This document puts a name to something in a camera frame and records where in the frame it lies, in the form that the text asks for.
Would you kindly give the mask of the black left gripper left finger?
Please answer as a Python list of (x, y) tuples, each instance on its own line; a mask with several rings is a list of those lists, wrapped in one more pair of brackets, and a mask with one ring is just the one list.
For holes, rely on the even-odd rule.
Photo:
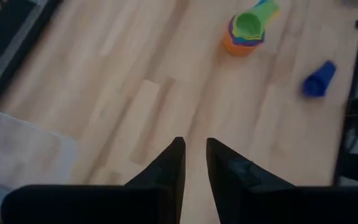
[(185, 140), (175, 137), (124, 185), (26, 185), (0, 207), (3, 223), (179, 223)]

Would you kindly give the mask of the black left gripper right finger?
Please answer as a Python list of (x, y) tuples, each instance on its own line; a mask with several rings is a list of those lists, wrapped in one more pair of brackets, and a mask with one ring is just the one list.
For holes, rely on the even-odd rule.
[(206, 162), (221, 223), (358, 224), (358, 187), (293, 185), (215, 138)]

